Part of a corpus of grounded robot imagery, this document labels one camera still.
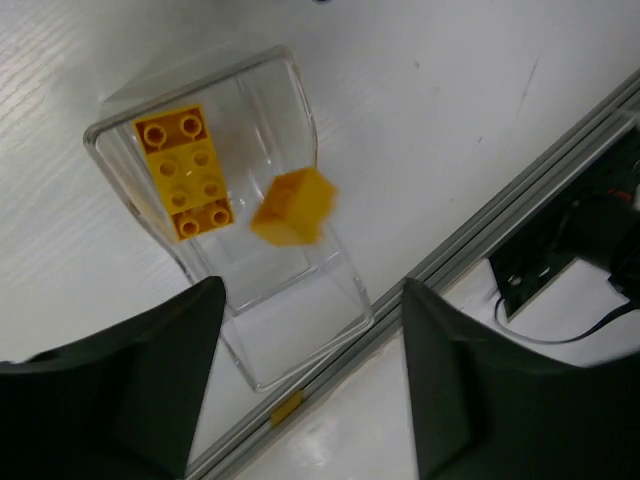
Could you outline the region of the yellow rectangular lego brick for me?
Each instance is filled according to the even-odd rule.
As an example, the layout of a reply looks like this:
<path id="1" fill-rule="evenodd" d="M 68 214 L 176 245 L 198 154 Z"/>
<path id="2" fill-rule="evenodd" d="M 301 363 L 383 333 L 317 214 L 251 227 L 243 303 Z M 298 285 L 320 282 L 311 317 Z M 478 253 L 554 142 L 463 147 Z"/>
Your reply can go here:
<path id="1" fill-rule="evenodd" d="M 137 118 L 132 125 L 177 240 L 235 223 L 223 169 L 201 106 Z"/>

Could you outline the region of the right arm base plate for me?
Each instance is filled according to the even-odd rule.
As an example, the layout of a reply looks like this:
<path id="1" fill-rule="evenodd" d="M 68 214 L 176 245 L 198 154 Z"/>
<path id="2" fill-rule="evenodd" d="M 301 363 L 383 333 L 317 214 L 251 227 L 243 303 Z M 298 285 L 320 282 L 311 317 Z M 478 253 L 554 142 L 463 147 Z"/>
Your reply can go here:
<path id="1" fill-rule="evenodd" d="M 499 297 L 496 326 L 507 321 L 565 267 L 582 260 L 608 274 L 626 302 L 585 332 L 583 340 L 639 309 L 639 146 L 607 150 L 490 256 Z"/>

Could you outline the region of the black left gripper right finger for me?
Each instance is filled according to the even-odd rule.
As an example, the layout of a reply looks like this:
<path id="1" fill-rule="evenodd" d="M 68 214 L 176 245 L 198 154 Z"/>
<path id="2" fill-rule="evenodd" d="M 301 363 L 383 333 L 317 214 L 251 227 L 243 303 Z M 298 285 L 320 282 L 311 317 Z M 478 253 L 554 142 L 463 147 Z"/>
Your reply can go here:
<path id="1" fill-rule="evenodd" d="M 529 350 L 405 282 L 401 317 L 422 479 L 635 479 L 639 357 L 587 367 Z"/>

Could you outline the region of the small yellow lego cube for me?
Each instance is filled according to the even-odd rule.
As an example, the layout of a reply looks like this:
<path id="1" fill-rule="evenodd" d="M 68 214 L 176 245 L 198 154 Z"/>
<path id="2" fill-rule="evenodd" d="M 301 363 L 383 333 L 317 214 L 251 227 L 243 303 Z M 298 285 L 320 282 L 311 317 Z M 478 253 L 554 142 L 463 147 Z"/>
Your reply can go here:
<path id="1" fill-rule="evenodd" d="M 317 244 L 337 195 L 338 189 L 316 168 L 277 175 L 250 228 L 277 247 Z"/>

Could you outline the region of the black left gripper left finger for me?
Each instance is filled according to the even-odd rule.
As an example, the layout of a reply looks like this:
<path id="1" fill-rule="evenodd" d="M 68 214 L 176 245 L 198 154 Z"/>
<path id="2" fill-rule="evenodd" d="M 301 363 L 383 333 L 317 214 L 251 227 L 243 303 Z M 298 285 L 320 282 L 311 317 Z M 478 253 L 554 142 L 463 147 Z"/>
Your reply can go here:
<path id="1" fill-rule="evenodd" d="M 81 340 L 1 365 L 5 479 L 182 479 L 226 304 L 209 277 Z"/>

